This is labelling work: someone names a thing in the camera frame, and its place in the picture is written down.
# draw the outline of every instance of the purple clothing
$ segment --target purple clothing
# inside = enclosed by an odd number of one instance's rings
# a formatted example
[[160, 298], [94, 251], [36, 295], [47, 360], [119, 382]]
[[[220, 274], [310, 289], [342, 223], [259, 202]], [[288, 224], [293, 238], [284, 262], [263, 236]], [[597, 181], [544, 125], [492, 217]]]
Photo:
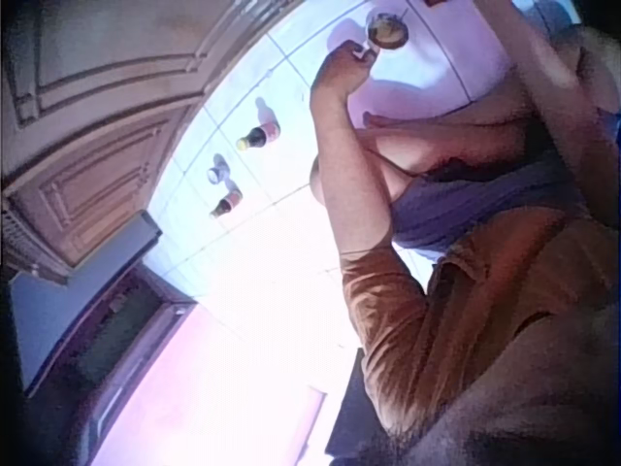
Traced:
[[[616, 136], [621, 116], [602, 112], [602, 119]], [[555, 149], [497, 173], [455, 161], [414, 180], [391, 206], [393, 241], [438, 260], [475, 225], [526, 206], [587, 215], [572, 175]]]

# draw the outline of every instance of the door panel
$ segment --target door panel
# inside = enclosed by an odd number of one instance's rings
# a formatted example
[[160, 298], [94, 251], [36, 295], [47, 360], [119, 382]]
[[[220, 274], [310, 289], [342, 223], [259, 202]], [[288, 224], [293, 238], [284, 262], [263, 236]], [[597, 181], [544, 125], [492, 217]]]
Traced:
[[63, 156], [10, 200], [76, 266], [144, 207], [189, 110], [183, 106], [121, 125]]
[[147, 206], [200, 105], [301, 0], [9, 3], [3, 202], [24, 219], [19, 238], [33, 238], [16, 250], [64, 271]]
[[79, 129], [206, 96], [292, 0], [39, 0], [3, 29], [4, 177]]

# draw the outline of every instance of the orange sleeve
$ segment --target orange sleeve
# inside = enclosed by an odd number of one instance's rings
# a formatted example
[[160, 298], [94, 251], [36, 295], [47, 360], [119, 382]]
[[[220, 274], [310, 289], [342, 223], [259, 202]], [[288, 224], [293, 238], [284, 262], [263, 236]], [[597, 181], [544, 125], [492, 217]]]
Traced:
[[365, 386], [386, 429], [398, 427], [415, 378], [427, 297], [392, 247], [341, 258], [343, 294], [365, 357]]

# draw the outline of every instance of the small bottle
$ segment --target small bottle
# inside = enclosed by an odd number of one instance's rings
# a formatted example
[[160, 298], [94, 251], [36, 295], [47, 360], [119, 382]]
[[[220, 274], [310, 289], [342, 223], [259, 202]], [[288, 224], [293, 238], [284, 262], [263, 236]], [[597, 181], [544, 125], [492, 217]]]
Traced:
[[277, 123], [265, 123], [252, 130], [247, 136], [238, 140], [237, 149], [262, 148], [280, 136], [280, 127]]
[[211, 213], [212, 218], [218, 218], [219, 216], [223, 216], [224, 214], [228, 214], [235, 207], [242, 202], [243, 196], [242, 192], [238, 189], [233, 189], [226, 196], [224, 196], [220, 202], [217, 203], [215, 209]]
[[211, 184], [222, 183], [229, 176], [229, 170], [226, 165], [216, 165], [207, 171], [207, 179]]

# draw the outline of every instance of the pink wall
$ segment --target pink wall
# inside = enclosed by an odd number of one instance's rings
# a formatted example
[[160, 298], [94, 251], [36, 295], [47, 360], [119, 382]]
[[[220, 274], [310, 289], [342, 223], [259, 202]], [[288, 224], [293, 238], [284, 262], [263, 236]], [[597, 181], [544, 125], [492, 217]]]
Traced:
[[306, 384], [203, 308], [153, 364], [93, 466], [293, 466], [316, 410]]

